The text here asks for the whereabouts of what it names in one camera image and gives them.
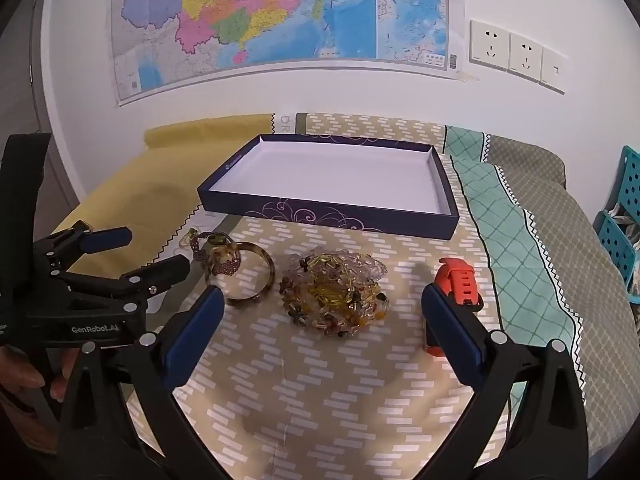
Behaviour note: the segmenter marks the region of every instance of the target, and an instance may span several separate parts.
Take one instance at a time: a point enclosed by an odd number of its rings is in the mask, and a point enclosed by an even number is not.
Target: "white wall switch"
[[[544,86],[564,93],[566,91],[566,58],[553,50],[545,48],[542,53],[542,76]]]
[[[540,81],[542,71],[542,47],[517,34],[511,35],[509,72]]]
[[[471,20],[471,62],[507,70],[509,66],[509,33],[493,25]]]

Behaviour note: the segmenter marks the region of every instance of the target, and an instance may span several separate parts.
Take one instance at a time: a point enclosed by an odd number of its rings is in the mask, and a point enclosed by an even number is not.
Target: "beige fabric with white rectangles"
[[[420,295],[441,257],[474,265],[485,304],[480,319],[488,329],[499,325],[484,246],[450,158],[442,158],[460,210],[450,242],[255,218],[242,218],[231,233],[272,255],[278,281],[288,254],[318,245],[372,254],[388,267],[382,287],[391,304],[383,322],[347,340],[293,326],[277,287],[258,306],[226,308],[196,371],[175,397],[236,480],[410,479],[464,410],[470,388],[460,385],[445,358],[421,348]],[[190,226],[205,230],[206,215],[198,211],[177,238]],[[241,271],[220,282],[231,297],[253,294],[266,278],[257,256],[243,256]],[[200,280],[185,306],[204,286]],[[154,444],[137,400],[129,405],[141,435]],[[482,462],[497,456],[506,418]]]

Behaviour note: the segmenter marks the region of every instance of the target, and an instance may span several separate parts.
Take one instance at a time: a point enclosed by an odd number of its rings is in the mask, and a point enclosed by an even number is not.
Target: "zigzag trim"
[[[562,282],[560,281],[560,277],[558,276],[558,272],[556,271],[554,264],[551,262],[551,257],[549,257],[549,252],[546,250],[545,245],[542,240],[538,236],[538,230],[536,229],[536,221],[535,216],[520,206],[518,200],[513,195],[511,191],[511,187],[507,183],[507,179],[504,176],[504,171],[502,168],[496,166],[495,171],[498,174],[498,179],[500,180],[500,184],[504,188],[505,193],[511,200],[511,202],[522,209],[525,217],[525,225],[527,227],[527,231],[531,235],[531,237],[535,240],[536,245],[538,246],[538,252],[540,253],[540,257],[542,258],[542,262],[545,266],[546,273],[551,279],[551,283],[553,283],[554,289],[556,291],[556,300],[558,300],[558,305],[560,309],[566,313],[569,318],[574,322],[574,330],[575,336],[574,341],[572,342],[571,347],[571,356],[574,360],[575,373],[578,377],[578,384],[580,386],[580,390],[582,391],[582,402],[586,402],[586,397],[584,393],[584,385],[586,382],[586,374],[584,373],[584,367],[580,362],[580,343],[582,342],[582,331],[584,329],[582,325],[582,318],[578,315],[578,313],[573,310],[569,304],[566,302],[564,297],[564,290],[562,289]]]
[[[191,211],[191,214],[189,216],[187,216],[187,218],[184,219],[184,222],[182,222],[182,225],[180,227],[178,227],[175,231],[175,234],[169,238],[164,245],[162,246],[162,248],[160,249],[160,252],[158,253],[158,256],[156,256],[152,263],[156,263],[156,261],[158,261],[160,259],[160,254],[164,253],[164,250],[169,246],[169,244],[171,243],[171,241],[177,237],[178,233],[182,230],[183,227],[185,227],[185,225],[187,225],[187,222],[190,220],[190,218],[195,215],[199,209],[202,208],[202,204],[200,204],[196,209],[194,209],[193,211]]]
[[[489,158],[489,144],[491,143],[491,135],[482,133],[482,154],[480,155],[480,162],[486,162]]]

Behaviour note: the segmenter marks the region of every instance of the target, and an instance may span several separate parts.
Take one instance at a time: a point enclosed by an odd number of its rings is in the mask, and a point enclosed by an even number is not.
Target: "perforated plastic basket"
[[[640,224],[640,155],[630,147],[623,150],[625,162],[625,174],[618,193],[618,202],[629,216]],[[604,223],[600,229],[600,243],[611,256],[611,260],[620,271],[625,285],[634,272],[636,251],[620,227],[614,222],[606,211],[603,211]],[[629,295],[631,303],[640,303],[640,296]]]

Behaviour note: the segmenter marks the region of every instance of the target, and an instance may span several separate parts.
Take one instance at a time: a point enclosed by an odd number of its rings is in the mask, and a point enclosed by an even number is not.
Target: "wall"
[[[622,146],[640,149],[640,28],[622,0],[467,0],[468,18],[568,56],[565,96],[468,65],[479,81],[355,70],[276,72],[192,85],[123,107],[112,83],[110,0],[47,0],[45,6],[47,105],[80,197],[143,149],[145,129],[229,114],[401,116],[532,142],[564,159],[569,192],[590,219],[606,202]]]

